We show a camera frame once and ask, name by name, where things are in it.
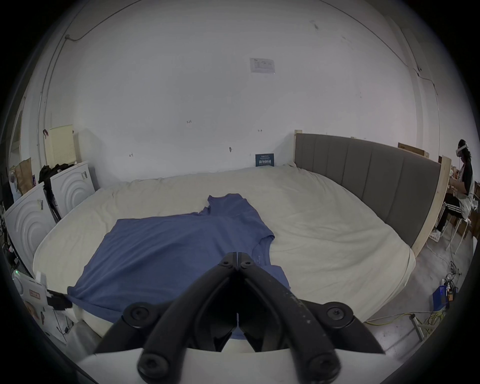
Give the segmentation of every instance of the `blue sign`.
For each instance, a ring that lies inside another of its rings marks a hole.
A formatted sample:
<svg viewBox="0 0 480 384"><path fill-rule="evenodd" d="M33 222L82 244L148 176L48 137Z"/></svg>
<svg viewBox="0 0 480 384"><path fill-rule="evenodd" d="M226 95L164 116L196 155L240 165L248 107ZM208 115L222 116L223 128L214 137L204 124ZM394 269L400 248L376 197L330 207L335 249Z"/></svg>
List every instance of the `blue sign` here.
<svg viewBox="0 0 480 384"><path fill-rule="evenodd" d="M263 165L274 166L273 153L264 153L261 155L255 155L255 166L261 167Z"/></svg>

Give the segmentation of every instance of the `wooden board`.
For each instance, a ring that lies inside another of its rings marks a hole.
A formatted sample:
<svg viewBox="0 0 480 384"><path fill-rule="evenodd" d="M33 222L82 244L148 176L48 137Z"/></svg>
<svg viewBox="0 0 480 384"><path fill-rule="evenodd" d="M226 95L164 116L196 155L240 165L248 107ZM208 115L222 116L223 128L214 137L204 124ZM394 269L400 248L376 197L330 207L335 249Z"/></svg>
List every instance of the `wooden board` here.
<svg viewBox="0 0 480 384"><path fill-rule="evenodd" d="M297 133L303 133L303 130L296 129L293 133L293 161L295 161L295 148L297 148Z"/></svg>
<svg viewBox="0 0 480 384"><path fill-rule="evenodd" d="M424 151L423 149L412 147L411 145L398 143L398 148L403 149L405 151L416 153L417 155L429 158L430 155L428 152Z"/></svg>
<svg viewBox="0 0 480 384"><path fill-rule="evenodd" d="M437 217L438 217L438 214L440 213L440 209L442 208L445 193L448 187L448 179L450 177L451 164L452 164L452 160L450 158L445 156L442 157L437 189L435 190L435 196L433 197L430 211L427 214L427 218L423 223L423 227L421 228L417 236L417 239L412 245L412 250L413 250L413 253L415 254L415 257L418 256L421 249L427 242L428 235L430 235L430 232L432 231L433 226L435 225L435 221L437 221Z"/></svg>

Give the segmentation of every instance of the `blue box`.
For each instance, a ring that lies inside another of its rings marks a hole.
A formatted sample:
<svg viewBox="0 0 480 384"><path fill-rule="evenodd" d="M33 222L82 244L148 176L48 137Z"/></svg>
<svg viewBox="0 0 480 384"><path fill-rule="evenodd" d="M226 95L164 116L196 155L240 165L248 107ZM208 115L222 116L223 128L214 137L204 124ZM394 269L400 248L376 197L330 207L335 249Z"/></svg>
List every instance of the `blue box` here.
<svg viewBox="0 0 480 384"><path fill-rule="evenodd" d="M432 295L433 310L439 311L447 304L447 287L440 285Z"/></svg>
<svg viewBox="0 0 480 384"><path fill-rule="evenodd" d="M261 167L264 165L274 166L273 153L264 153L261 155L255 155L255 166Z"/></svg>

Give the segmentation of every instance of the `blue t-shirt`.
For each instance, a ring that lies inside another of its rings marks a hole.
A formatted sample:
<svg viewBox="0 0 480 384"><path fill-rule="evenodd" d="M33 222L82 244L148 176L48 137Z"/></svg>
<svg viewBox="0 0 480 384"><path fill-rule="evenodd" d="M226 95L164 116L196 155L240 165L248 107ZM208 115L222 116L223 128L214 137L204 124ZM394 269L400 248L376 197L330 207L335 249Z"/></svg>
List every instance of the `blue t-shirt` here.
<svg viewBox="0 0 480 384"><path fill-rule="evenodd" d="M199 213L117 220L68 298L115 322L134 302L175 299L229 252L247 253L288 287L282 269L270 264L274 235L247 200L228 194L208 202Z"/></svg>

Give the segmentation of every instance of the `white sneaker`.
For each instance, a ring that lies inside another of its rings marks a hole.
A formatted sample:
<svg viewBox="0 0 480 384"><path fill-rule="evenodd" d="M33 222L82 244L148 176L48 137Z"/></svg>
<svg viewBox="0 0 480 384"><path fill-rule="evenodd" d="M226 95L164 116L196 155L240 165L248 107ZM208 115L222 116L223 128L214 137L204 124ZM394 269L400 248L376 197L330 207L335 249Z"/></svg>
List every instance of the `white sneaker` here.
<svg viewBox="0 0 480 384"><path fill-rule="evenodd" d="M438 243L440 240L441 232L438 229L434 229L428 237L432 239L434 242Z"/></svg>

